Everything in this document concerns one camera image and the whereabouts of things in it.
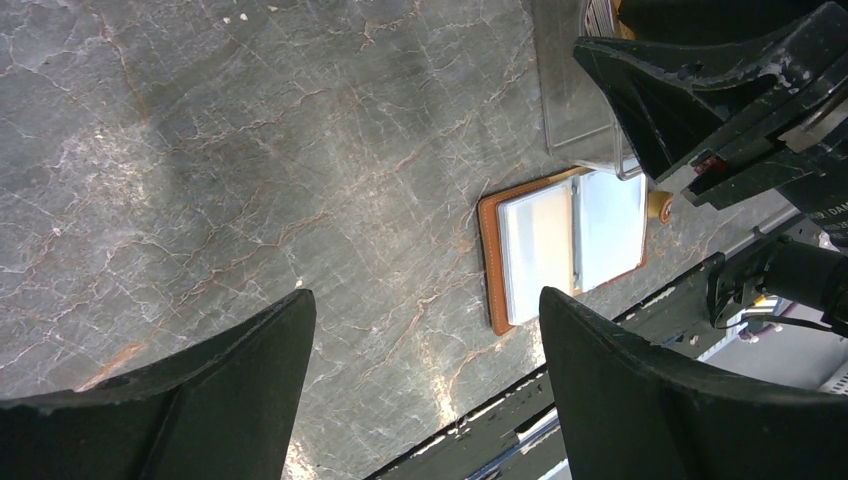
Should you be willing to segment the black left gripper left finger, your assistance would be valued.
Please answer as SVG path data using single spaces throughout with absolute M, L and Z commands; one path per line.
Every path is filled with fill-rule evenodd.
M 299 289 L 244 322 L 80 392 L 1 404 L 5 479 L 277 479 L 316 326 Z

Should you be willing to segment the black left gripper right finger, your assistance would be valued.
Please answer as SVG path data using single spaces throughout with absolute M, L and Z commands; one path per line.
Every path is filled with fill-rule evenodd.
M 843 396 L 764 382 L 702 363 L 663 367 L 627 351 L 628 373 L 652 387 L 660 418 L 639 411 L 611 458 L 596 459 L 574 443 L 566 451 L 575 479 L 843 479 L 847 475 L 847 400 Z

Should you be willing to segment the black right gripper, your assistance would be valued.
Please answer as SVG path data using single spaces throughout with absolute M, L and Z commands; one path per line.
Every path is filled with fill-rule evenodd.
M 694 165 L 686 198 L 717 209 L 775 189 L 846 248 L 846 2 L 721 44 L 581 36 L 573 57 L 652 180 Z

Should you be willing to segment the brown leather card holder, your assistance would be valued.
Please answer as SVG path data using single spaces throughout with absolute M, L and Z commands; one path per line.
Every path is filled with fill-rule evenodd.
M 643 267 L 651 219 L 673 195 L 638 174 L 575 167 L 482 198 L 477 205 L 490 325 L 503 336 L 539 315 L 552 287 L 579 296 Z

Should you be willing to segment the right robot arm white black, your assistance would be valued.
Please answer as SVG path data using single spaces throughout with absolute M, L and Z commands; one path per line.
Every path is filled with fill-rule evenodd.
M 606 97 L 641 170 L 722 210 L 774 190 L 831 248 L 765 235 L 715 266 L 708 318 L 756 293 L 820 310 L 847 332 L 847 5 L 624 1 L 627 38 L 581 36 L 574 59 Z

